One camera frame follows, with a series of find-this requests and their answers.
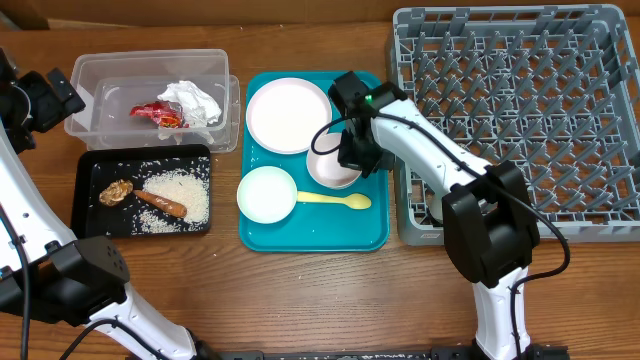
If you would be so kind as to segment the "pink bowl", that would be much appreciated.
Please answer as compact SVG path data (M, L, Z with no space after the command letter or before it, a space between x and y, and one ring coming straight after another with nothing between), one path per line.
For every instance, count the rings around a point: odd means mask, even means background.
M326 152L340 144L340 133L327 133L321 135L315 142L318 151ZM307 170L310 176L318 184L330 189L344 189L351 186L360 177L361 172L342 167L338 162L338 151L330 154L318 155L309 150L306 160Z

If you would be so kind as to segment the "white bowl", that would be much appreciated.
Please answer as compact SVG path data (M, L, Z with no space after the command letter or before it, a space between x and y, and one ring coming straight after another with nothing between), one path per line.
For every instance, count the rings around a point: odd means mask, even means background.
M297 186L285 170L262 166L248 172L237 189L240 212L259 224L285 219L297 203Z

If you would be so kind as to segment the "brown food scrap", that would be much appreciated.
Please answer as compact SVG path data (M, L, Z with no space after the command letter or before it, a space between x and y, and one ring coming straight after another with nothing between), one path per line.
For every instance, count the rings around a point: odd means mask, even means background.
M117 180L99 194L99 201L105 206L113 207L122 202L132 191L133 183L130 180Z

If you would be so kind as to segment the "red snack wrapper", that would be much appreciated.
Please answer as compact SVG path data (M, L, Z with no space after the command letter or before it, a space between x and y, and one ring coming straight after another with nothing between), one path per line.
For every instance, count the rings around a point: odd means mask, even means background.
M182 107L176 102L155 101L136 105L130 110L129 115L149 118L161 128L187 127L183 118Z

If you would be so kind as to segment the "white napkin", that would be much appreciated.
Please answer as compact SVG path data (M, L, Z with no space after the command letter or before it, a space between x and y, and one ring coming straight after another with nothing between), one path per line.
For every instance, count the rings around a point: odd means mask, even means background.
M183 121L190 128L202 128L218 122L222 110L212 96L193 82L181 80L167 85L158 100L178 103Z

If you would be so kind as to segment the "brown sausage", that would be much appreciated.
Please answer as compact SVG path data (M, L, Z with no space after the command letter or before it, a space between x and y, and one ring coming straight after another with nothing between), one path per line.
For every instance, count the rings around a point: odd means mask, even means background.
M188 213L188 210L184 205L161 197L159 195L155 195L142 190L134 190L133 194L140 200L153 205L154 207L173 217L184 218Z

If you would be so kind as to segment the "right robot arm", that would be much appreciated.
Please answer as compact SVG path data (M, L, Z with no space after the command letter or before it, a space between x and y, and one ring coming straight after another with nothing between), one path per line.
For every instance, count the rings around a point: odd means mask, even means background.
M457 145L393 83L369 88L347 72L328 95L346 122L339 164L368 177L399 159L418 173L433 193L429 209L443 227L446 252L473 286L477 355L516 358L531 343L519 293L540 242L519 168L492 165Z

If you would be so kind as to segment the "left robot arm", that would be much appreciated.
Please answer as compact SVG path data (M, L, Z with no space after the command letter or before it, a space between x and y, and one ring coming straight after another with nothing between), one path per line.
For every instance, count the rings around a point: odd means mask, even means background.
M215 359L187 328L161 315L130 283L105 236L79 239L51 210L18 155L85 107L59 69L22 77L1 60L1 310L21 317L21 358L31 321L97 330L140 359Z

